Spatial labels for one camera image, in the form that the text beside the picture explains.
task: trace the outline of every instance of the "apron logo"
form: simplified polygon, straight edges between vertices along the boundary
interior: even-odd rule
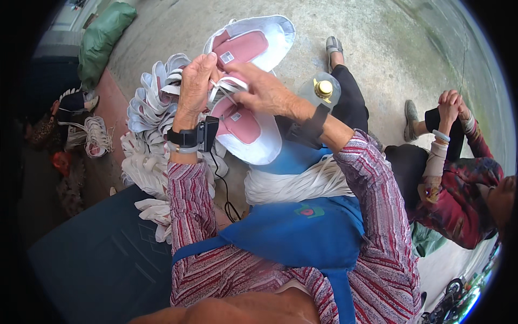
[[[304,215],[308,218],[318,217],[324,215],[324,210],[318,206],[313,208],[309,207],[309,205],[303,204],[299,209],[294,210],[297,215]]]

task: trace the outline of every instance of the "orange object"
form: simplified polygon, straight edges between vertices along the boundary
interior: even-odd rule
[[[54,167],[65,177],[70,175],[70,165],[72,164],[72,154],[68,152],[56,152],[50,157]]]

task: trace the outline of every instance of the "gold bottle cap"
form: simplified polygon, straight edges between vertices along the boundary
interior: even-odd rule
[[[330,103],[329,98],[333,94],[333,85],[331,82],[327,80],[317,82],[316,79],[313,79],[313,84],[315,86],[316,96]]]

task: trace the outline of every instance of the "black cable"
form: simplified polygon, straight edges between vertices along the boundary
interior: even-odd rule
[[[232,222],[232,223],[235,223],[236,221],[233,219],[232,215],[231,215],[231,210],[230,210],[230,207],[232,207],[232,209],[234,210],[234,213],[236,213],[236,216],[239,220],[241,220],[241,217],[239,216],[239,213],[237,212],[237,210],[234,208],[234,205],[228,200],[228,185],[225,181],[225,179],[223,179],[223,177],[221,177],[219,174],[218,174],[218,164],[216,163],[216,159],[214,158],[214,155],[212,155],[212,151],[209,151],[210,153],[210,156],[212,157],[212,160],[214,161],[214,164],[216,165],[216,171],[214,171],[214,174],[216,176],[218,176],[221,180],[223,180],[223,182],[225,183],[225,189],[226,189],[226,198],[227,198],[227,201],[225,203],[225,206],[224,206],[224,210],[225,210],[225,214],[227,214],[227,217],[228,219]]]

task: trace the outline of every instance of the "hand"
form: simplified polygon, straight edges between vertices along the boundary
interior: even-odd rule
[[[56,115],[57,110],[59,108],[60,108],[60,101],[59,100],[54,101],[54,103],[52,104],[52,107],[50,107],[50,121],[51,122],[54,121],[54,116]]]
[[[252,63],[229,64],[225,70],[239,73],[244,81],[249,83],[250,92],[234,94],[233,99],[236,102],[242,103],[252,111],[299,118],[300,111],[297,110],[301,105],[296,103],[302,99],[288,90],[274,75],[264,72]]]
[[[462,100],[462,103],[458,108],[458,117],[460,120],[468,120],[469,117],[471,117],[471,111],[469,110],[468,106],[466,106],[464,100]]]
[[[462,102],[462,96],[457,90],[444,91],[439,97],[438,106],[441,122],[451,126],[458,117]]]
[[[57,110],[60,108],[60,101],[56,100],[52,103],[52,107],[50,107],[51,114],[55,115]]]
[[[214,82],[218,82],[221,78],[221,72],[216,68],[216,62],[215,53],[202,54],[183,69],[176,112],[179,119],[198,122],[199,113],[207,105],[207,92],[213,87],[209,78],[212,78]]]

